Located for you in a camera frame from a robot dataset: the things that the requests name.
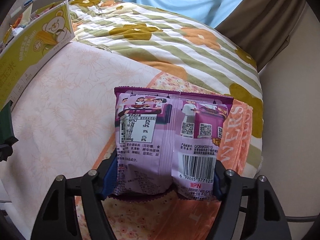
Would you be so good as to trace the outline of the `purple snack bag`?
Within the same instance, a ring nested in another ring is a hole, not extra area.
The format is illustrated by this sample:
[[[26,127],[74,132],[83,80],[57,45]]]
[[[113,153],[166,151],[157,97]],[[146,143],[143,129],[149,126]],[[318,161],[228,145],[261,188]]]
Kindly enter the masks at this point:
[[[220,196],[215,164],[233,98],[213,94],[117,87],[116,196]]]

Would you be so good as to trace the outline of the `blue cream snack bag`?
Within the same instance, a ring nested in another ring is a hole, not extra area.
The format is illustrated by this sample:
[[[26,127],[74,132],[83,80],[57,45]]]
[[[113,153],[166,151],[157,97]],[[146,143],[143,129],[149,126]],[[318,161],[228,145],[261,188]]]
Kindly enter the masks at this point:
[[[6,46],[23,28],[30,23],[33,4],[29,4],[14,15],[14,20],[9,24],[9,29],[3,37],[3,45]]]

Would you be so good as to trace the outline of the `white folding table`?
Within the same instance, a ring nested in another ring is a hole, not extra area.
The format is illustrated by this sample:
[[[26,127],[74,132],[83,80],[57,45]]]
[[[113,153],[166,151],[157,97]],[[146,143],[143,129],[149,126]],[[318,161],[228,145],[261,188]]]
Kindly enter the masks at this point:
[[[79,42],[55,54],[12,111],[18,139],[1,162],[6,210],[25,238],[56,176],[84,175],[114,132],[118,86],[148,87],[159,70]]]

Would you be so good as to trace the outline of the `orange floral towel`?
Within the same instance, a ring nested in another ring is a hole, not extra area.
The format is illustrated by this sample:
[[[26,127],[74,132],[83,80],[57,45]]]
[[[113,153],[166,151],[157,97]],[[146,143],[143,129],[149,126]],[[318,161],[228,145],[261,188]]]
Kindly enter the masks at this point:
[[[226,168],[242,173],[249,152],[253,110],[242,100],[232,106],[236,111],[227,120],[239,124],[223,132],[224,150],[218,159]],[[118,239],[205,239],[220,204],[181,200],[168,193],[151,201],[125,202],[108,198],[103,203],[107,218]]]

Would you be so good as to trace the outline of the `green cardboard box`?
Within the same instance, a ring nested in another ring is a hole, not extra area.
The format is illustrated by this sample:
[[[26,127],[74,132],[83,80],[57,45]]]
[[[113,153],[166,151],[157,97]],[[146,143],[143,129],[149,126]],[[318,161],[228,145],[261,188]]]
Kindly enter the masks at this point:
[[[37,72],[75,37],[69,2],[31,12],[30,23],[6,46],[1,42],[1,107],[16,104]]]

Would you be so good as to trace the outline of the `floral striped quilt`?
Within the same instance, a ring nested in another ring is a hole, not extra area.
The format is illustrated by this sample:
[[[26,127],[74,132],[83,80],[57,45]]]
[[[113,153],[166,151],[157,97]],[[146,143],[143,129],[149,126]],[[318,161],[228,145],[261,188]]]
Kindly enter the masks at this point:
[[[252,139],[244,175],[262,165],[263,92],[255,60],[215,29],[149,5],[71,0],[75,40],[247,103]]]

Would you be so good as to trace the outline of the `right brown curtain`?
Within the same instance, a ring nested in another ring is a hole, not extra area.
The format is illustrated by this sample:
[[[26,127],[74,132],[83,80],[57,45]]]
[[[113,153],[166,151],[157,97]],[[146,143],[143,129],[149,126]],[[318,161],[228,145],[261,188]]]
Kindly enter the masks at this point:
[[[289,44],[305,4],[305,0],[242,0],[216,30],[251,55],[257,70],[262,70]]]

